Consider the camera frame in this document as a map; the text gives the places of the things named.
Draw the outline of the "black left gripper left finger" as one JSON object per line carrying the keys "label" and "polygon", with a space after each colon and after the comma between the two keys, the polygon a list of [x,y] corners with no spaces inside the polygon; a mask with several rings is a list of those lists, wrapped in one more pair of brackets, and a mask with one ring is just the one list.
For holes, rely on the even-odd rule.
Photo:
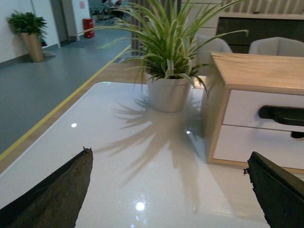
{"label": "black left gripper left finger", "polygon": [[0,210],[2,228],[73,228],[93,168],[93,151],[84,148],[26,193]]}

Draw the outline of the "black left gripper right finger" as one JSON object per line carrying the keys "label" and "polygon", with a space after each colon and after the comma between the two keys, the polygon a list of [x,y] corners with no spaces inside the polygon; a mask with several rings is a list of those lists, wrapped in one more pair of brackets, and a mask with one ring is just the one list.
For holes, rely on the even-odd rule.
{"label": "black left gripper right finger", "polygon": [[253,192],[272,228],[304,226],[304,181],[257,152],[252,152],[248,168]]}

